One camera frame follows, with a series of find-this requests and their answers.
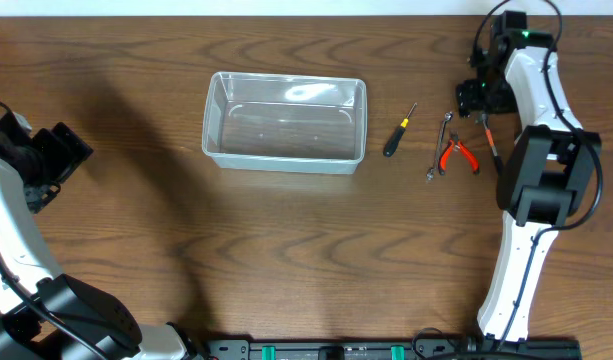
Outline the small hammer black red handle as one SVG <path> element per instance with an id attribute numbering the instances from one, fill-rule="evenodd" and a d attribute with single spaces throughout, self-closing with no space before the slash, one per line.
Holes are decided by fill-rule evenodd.
<path id="1" fill-rule="evenodd" d="M 492 132 L 491 129 L 489 127 L 489 116 L 487 113 L 482 112 L 479 115 L 479 122 L 482 124 L 483 128 L 484 128 L 484 132 L 491 150 L 491 154 L 492 154 L 492 158 L 493 158 L 493 163 L 495 166 L 495 170 L 497 172 L 498 175 L 502 174 L 503 171 L 503 161 L 501 156 L 499 155 L 499 152 L 497 150 L 497 147 L 495 145 L 493 136 L 492 136 Z"/>

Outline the clear plastic storage container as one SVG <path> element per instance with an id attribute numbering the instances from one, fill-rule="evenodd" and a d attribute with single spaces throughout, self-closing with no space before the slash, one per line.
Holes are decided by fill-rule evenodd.
<path id="1" fill-rule="evenodd" d="M 226 169 L 351 175 L 367 130 L 360 79 L 220 71 L 208 87 L 202 150 Z"/>

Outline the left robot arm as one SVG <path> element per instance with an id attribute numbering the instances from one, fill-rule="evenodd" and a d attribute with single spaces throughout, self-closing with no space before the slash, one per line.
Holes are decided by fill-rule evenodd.
<path id="1" fill-rule="evenodd" d="M 174 323 L 140 325 L 114 296 L 67 275 L 35 221 L 93 150 L 64 123 L 0 118 L 0 359 L 206 359 Z"/>

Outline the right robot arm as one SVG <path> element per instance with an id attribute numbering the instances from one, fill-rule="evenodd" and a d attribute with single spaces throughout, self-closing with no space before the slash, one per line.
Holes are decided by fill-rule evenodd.
<path id="1" fill-rule="evenodd" d="M 490 290 L 477 315 L 498 349 L 528 337 L 528 318 L 547 253 L 583 200 L 589 182 L 603 190 L 601 139 L 572 113 L 558 72 L 559 34 L 533 31 L 521 11 L 491 10 L 487 48 L 475 43 L 473 79 L 457 85 L 462 117 L 516 113 L 521 131 L 507 160 L 494 160 L 501 248 Z"/>

